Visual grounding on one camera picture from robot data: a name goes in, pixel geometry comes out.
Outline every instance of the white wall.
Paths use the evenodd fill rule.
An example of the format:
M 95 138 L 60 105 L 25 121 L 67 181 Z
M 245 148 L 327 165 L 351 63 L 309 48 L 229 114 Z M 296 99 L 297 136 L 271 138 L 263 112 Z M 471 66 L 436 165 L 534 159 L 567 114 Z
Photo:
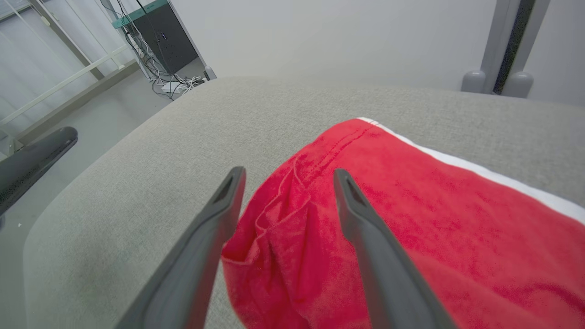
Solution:
M 528 98 L 585 107 L 584 0 L 551 0 L 524 72 Z
M 171 0 L 218 77 L 279 76 L 460 90 L 495 0 Z

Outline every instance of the fabric texture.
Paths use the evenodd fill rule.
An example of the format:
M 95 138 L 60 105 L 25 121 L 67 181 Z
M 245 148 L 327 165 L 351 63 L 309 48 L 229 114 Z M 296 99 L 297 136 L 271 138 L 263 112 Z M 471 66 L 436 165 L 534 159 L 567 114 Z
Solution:
M 247 327 L 370 326 L 337 216 L 337 168 L 350 172 L 458 327 L 585 325 L 585 225 L 545 203 L 578 206 L 537 200 L 353 119 L 280 166 L 224 246 L 228 292 Z M 585 210 L 577 213 L 583 221 Z
M 23 253 L 28 326 L 112 328 L 230 168 L 247 169 L 247 204 L 288 158 L 359 116 L 584 203 L 583 108 L 441 90 L 220 78 L 122 139 L 39 217 Z M 239 325 L 222 273 L 220 265 L 210 328 Z

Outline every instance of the cable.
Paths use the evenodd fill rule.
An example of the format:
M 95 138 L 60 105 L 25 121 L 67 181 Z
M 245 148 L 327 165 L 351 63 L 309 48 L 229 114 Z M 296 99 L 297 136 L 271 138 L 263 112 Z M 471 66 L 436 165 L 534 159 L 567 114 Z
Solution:
M 103 0 L 100 0 L 100 2 L 104 6 L 105 9 L 110 10 L 110 11 L 116 13 L 117 15 L 120 15 L 123 18 L 127 18 L 128 23 L 121 27 L 122 30 L 124 31 L 124 37 L 126 39 L 126 42 L 128 42 L 128 45 L 130 46 L 132 51 L 136 54 L 136 57 L 141 59 L 144 67 L 150 73 L 149 80 L 153 80 L 153 82 L 151 84 L 151 89 L 155 94 L 160 95 L 162 97 L 168 97 L 171 101 L 174 101 L 173 97 L 175 96 L 175 93 L 177 92 L 177 90 L 182 90 L 183 94 L 184 94 L 185 92 L 193 89 L 195 86 L 200 85 L 201 83 L 205 82 L 202 80 L 200 82 L 200 81 L 196 80 L 195 77 L 193 77 L 192 79 L 187 79 L 187 78 L 182 79 L 176 74 L 171 74 L 171 73 L 165 71 L 166 69 L 164 68 L 164 66 L 166 66 L 166 68 L 168 68 L 168 62 L 166 61 L 166 58 L 164 57 L 164 53 L 163 53 L 163 50 L 162 50 L 161 45 L 160 45 L 158 33 L 157 33 L 156 29 L 154 28 L 154 24 L 150 20 L 150 17 L 148 15 L 148 13 L 146 12 L 144 6 L 140 3 L 139 0 L 137 0 L 136 2 L 138 3 L 138 5 L 142 9 L 142 11 L 144 12 L 144 15 L 145 15 L 146 19 L 148 20 L 148 23 L 152 29 L 152 32 L 154 33 L 154 37 L 156 39 L 156 43 L 157 43 L 157 46 L 159 48 L 161 59 L 162 59 L 163 63 L 165 64 L 164 66 L 156 59 L 156 57 L 154 57 L 154 53 L 152 52 L 148 43 L 145 41 L 144 37 L 142 36 L 142 33 L 136 27 L 136 24 L 134 23 L 134 21 L 129 19 L 129 14 L 128 14 L 124 4 L 122 3 L 122 0 L 117 0 L 118 5 L 120 6 L 121 13 L 116 12 L 113 9 L 113 7 L 106 6 L 104 4 Z M 177 80 L 178 83 L 173 88 L 173 90 L 170 91 L 168 94 L 162 94 L 162 93 L 154 90 L 155 84 L 157 84 L 157 85 L 169 84 L 170 82 L 173 82 L 173 78 L 175 80 Z
M 107 10 L 109 10 L 109 11 L 111 11 L 111 12 L 113 12 L 113 13 L 117 14 L 117 15 L 123 16 L 121 13 L 119 13 L 119 12 L 115 11 L 113 8 L 108 8 L 108 7 L 106 6 L 106 4 L 104 3 L 104 0 L 99 0 L 99 1 L 102 3 L 102 6 L 104 6 L 104 8 L 105 8 L 105 9 L 107 9 Z
M 154 25 L 152 24 L 152 21 L 150 20 L 150 17 L 149 17 L 149 15 L 148 15 L 148 13 L 146 12 L 146 9 L 145 9 L 145 8 L 144 8 L 144 6 L 143 6 L 143 5 L 140 3 L 140 0 L 136 0 L 136 2 L 137 2 L 137 3 L 138 3 L 138 5 L 139 5 L 139 6 L 142 8 L 142 11 L 144 12 L 144 15 L 145 15 L 145 17 L 146 17 L 146 20 L 148 20 L 148 23 L 149 23 L 150 27 L 152 28 L 152 32 L 154 33 L 154 38 L 156 39 L 156 43 L 157 43 L 157 45 L 159 46 L 160 55 L 161 55 L 161 57 L 162 57 L 162 60 L 163 60 L 164 64 L 165 64 L 165 65 L 167 66 L 167 68 L 168 68 L 168 62 L 167 62 L 167 60 L 164 58 L 163 49 L 160 47 L 160 41 L 159 41 L 159 37 L 158 37 L 158 35 L 157 35 L 157 33 L 156 33 L 156 29 L 154 28 Z M 178 81 L 178 82 L 180 82 L 180 83 L 182 83 L 182 84 L 184 84 L 184 83 L 185 83 L 185 80 L 183 80 L 183 79 L 179 78 L 179 77 L 178 77 L 176 74 L 173 74 L 173 76 L 175 77 L 175 79 L 177 79 L 177 81 Z

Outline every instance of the gray upholstered ottoman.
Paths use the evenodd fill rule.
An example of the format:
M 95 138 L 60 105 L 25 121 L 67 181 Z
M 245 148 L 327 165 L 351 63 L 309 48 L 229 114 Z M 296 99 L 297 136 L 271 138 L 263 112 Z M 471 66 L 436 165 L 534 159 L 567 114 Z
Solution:
M 236 165 L 246 203 L 283 161 L 365 116 L 415 143 L 585 205 L 585 109 L 407 88 L 222 78 L 150 118 L 77 177 L 24 251 L 31 328 L 112 328 Z M 239 326 L 221 264 L 207 327 Z

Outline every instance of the red towel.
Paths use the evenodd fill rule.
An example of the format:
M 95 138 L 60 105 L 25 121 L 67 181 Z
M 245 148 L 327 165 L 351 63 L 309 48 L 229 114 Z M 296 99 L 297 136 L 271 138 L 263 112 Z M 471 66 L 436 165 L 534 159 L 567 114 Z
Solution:
M 582 208 L 375 124 L 327 130 L 254 194 L 222 253 L 245 326 L 370 326 L 333 192 L 344 168 L 459 327 L 585 327 Z

